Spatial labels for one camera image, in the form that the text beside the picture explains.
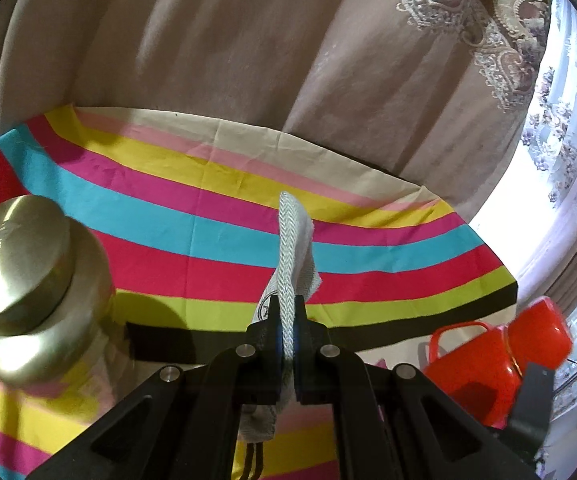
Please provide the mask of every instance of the red jug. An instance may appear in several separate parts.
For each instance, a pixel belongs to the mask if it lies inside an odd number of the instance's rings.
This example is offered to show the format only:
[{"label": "red jug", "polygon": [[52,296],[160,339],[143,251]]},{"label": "red jug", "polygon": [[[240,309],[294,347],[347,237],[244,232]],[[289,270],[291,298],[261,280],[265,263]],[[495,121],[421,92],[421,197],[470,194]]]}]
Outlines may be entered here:
[{"label": "red jug", "polygon": [[[438,358],[447,330],[479,325],[481,335]],[[430,338],[424,373],[485,426],[504,425],[526,365],[558,368],[572,350],[566,322],[550,298],[540,298],[508,326],[467,321],[438,329]]]}]

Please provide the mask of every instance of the red handle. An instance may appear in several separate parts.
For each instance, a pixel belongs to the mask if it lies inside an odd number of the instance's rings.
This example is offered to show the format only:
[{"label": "red handle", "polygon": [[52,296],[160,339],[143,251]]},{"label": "red handle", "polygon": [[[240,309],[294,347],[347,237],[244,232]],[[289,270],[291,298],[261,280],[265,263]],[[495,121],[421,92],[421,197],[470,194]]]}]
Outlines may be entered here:
[{"label": "red handle", "polygon": [[437,361],[437,354],[439,354],[439,338],[444,332],[454,328],[463,328],[464,326],[474,325],[482,326],[486,330],[493,328],[491,324],[476,319],[474,321],[464,321],[462,323],[455,323],[454,325],[443,326],[442,328],[435,330],[433,335],[430,336],[430,343],[428,344],[428,364],[430,365],[432,362]]}]

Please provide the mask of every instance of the yellow stripe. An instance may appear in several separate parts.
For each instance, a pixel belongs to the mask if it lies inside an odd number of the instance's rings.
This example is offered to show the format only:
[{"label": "yellow stripe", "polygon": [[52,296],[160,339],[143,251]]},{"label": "yellow stripe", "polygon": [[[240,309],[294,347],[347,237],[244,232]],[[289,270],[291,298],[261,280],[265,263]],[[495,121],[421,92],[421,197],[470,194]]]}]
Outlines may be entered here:
[{"label": "yellow stripe", "polygon": [[[328,327],[360,326],[394,319],[432,316],[475,301],[515,280],[506,267],[496,270],[441,294],[418,300],[374,301],[361,303],[307,304],[308,316]],[[171,296],[139,294],[118,290],[114,319],[149,326],[243,332],[251,323],[255,303],[189,300]]]},{"label": "yellow stripe", "polygon": [[39,399],[0,389],[0,433],[50,454],[85,430],[97,411],[95,399],[72,391],[57,399]]},{"label": "yellow stripe", "polygon": [[311,218],[317,220],[387,228],[419,225],[453,211],[443,201],[430,208],[401,212],[358,208],[210,160],[86,128],[78,121],[72,107],[53,110],[46,114],[46,118],[65,140],[127,168],[275,209],[279,206],[280,192],[288,191],[300,200]]},{"label": "yellow stripe", "polygon": [[[242,475],[245,457],[246,444],[237,442],[232,480]],[[273,440],[264,442],[264,477],[299,471],[335,459],[332,423],[278,434]]]}]

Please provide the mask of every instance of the turquoise stripe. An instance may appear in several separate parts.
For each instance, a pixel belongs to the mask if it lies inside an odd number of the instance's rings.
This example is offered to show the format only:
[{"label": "turquoise stripe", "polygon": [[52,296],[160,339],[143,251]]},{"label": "turquoise stripe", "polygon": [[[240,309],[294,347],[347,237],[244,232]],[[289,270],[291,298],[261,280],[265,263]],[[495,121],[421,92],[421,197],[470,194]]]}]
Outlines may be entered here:
[{"label": "turquoise stripe", "polygon": [[[29,192],[55,200],[67,215],[92,229],[207,260],[270,268],[278,264],[277,235],[197,217],[97,186],[54,163],[24,125],[0,137],[0,150]],[[468,225],[462,225],[402,246],[315,243],[313,256],[321,272],[398,272],[445,262],[482,243]]]},{"label": "turquoise stripe", "polygon": [[0,478],[2,480],[24,480],[26,477],[22,473],[16,473],[0,465]]}]

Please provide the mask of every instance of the colorful striped fabric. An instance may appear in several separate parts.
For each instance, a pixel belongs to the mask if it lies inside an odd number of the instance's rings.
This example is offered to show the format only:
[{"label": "colorful striped fabric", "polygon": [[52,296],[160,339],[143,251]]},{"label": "colorful striped fabric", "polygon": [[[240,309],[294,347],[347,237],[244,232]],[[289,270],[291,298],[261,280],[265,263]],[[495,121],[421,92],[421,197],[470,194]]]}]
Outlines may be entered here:
[{"label": "colorful striped fabric", "polygon": [[[50,197],[98,236],[118,288],[114,317],[143,358],[166,345],[175,361],[202,364],[242,340],[277,265],[281,190],[315,222],[323,283],[307,310],[336,343],[405,345],[515,303],[513,277],[448,204],[288,134],[63,107],[0,137],[0,203]],[[23,478],[101,409],[91,394],[43,399],[0,384],[0,475]],[[265,444],[264,478],[337,478],[328,416],[284,429]],[[235,459],[238,478],[239,445]]]}]

